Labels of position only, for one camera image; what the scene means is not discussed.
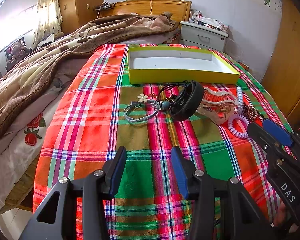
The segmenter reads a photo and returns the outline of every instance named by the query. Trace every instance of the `checkered tablecloth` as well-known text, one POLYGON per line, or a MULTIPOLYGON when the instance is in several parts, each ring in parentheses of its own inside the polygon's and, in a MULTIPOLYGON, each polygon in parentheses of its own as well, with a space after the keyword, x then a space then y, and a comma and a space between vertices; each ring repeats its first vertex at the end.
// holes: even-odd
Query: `checkered tablecloth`
MULTIPOLYGON (((129 85, 129 46, 136 45, 99 47, 63 96, 44 139, 35 177, 34 211, 58 178, 83 178, 112 159, 119 146, 125 146, 127 163, 119 192, 112 201, 105 202, 111 239, 186 239, 192 203, 179 194, 170 159, 171 148, 178 145, 197 168, 202 169, 204 161, 210 176, 224 180, 237 177, 271 221, 279 197, 265 178, 265 152, 254 141, 238 139, 226 123, 218 126, 198 115, 175 122, 160 112, 147 122, 126 121, 125 106, 137 95, 158 93, 161 88, 158 84, 129 85)), ((229 56, 216 53, 240 72, 237 85, 242 87, 244 101, 290 129, 260 83, 229 56)), ((204 86, 236 95, 235 85, 204 86)), ((146 108, 131 114, 138 118, 151 111, 146 108)), ((83 237, 80 201, 78 239, 83 237)), ((216 201, 216 216, 219 210, 216 201)))

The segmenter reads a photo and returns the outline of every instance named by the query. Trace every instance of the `blue rubber pad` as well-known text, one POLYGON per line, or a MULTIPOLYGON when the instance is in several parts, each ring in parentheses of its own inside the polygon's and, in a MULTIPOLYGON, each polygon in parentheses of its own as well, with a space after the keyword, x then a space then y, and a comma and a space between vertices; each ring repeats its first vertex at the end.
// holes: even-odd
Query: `blue rubber pad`
POLYGON ((178 153, 175 147, 171 149, 171 162, 174 171, 174 175, 177 179, 177 184, 179 188, 180 194, 183 196, 184 199, 187 199, 189 196, 188 184, 187 184, 187 177, 185 171, 182 168, 182 164, 178 157, 178 153))
POLYGON ((263 129, 270 133, 283 146, 291 146, 293 141, 290 134, 282 127, 270 119, 265 119, 262 123, 263 129))
POLYGON ((122 151, 121 156, 119 158, 119 161, 115 167, 112 178, 111 178, 111 187, 109 190, 109 195, 111 197, 113 197, 114 195, 116 195, 118 193, 118 189, 120 186, 120 182, 121 182, 124 167, 126 165, 126 161, 127 161, 127 151, 124 148, 124 150, 122 151))

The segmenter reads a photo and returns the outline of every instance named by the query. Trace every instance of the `open box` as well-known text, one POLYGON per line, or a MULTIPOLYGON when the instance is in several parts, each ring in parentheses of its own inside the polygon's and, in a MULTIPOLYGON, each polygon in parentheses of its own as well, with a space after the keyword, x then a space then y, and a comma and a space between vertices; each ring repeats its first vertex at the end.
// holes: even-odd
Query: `open box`
POLYGON ((168 46, 129 48, 128 70, 131 85, 184 80, 236 84, 240 76, 212 51, 168 46))

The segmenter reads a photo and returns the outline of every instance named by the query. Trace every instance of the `wooden bed frame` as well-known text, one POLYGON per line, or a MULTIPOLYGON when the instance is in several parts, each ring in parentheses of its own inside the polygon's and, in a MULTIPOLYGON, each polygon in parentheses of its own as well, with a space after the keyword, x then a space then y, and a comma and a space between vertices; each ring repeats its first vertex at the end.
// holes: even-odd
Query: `wooden bed frame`
POLYGON ((115 3, 113 9, 101 10, 99 17, 130 13, 137 13, 139 15, 160 15, 168 11, 172 13, 172 20, 181 22, 189 20, 190 8, 191 1, 129 0, 115 3))

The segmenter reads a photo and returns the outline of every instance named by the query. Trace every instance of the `curtain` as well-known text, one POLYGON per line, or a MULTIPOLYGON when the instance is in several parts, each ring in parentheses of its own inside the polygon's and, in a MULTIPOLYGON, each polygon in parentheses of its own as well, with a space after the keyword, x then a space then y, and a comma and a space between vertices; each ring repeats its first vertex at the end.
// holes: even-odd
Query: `curtain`
POLYGON ((32 50, 52 33, 61 32, 62 17, 59 0, 38 0, 37 6, 38 26, 34 32, 32 50))

